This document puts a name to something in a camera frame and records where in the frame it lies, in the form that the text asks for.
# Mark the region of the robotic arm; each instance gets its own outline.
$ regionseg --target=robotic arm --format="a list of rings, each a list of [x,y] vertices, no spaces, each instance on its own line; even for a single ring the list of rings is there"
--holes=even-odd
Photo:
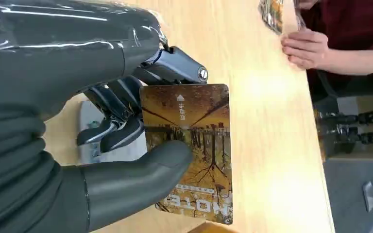
[[[79,93],[104,113],[78,145],[102,151],[142,133],[138,89],[205,83],[206,69],[169,47],[156,18],[124,4],[0,0],[0,233],[99,229],[164,198],[192,161],[170,141],[133,162],[59,166],[43,120]]]

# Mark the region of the robotic thumb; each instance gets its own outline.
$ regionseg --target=robotic thumb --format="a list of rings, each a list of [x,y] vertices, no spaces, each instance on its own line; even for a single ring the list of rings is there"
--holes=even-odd
[[[59,216],[57,232],[90,232],[128,217],[165,198],[192,159],[185,143],[168,141],[132,162],[62,167],[56,200],[32,232],[53,232]]]

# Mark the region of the wooden table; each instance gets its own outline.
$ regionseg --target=wooden table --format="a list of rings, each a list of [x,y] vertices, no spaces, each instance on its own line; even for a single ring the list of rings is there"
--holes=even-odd
[[[296,30],[285,0],[286,32]],[[171,45],[230,87],[234,224],[240,233],[335,232],[305,72],[290,65],[267,29],[258,0],[132,0],[158,11]],[[77,110],[70,100],[47,122],[47,150],[64,165],[77,161]],[[99,233],[185,233],[201,219],[149,208]]]

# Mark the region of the human hand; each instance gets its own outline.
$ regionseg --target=human hand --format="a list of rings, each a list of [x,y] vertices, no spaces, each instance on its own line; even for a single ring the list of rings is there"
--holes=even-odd
[[[309,10],[319,1],[320,0],[299,0],[298,6],[296,7],[302,10]]]
[[[328,37],[322,33],[302,29],[284,36],[281,44],[288,60],[301,69],[320,68],[326,63]]]

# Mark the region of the white arrow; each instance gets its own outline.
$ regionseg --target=white arrow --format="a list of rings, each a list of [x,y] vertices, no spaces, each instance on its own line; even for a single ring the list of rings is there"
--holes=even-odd
[[[185,101],[184,97],[181,96],[181,95],[178,95],[178,97],[176,98],[178,101]]]

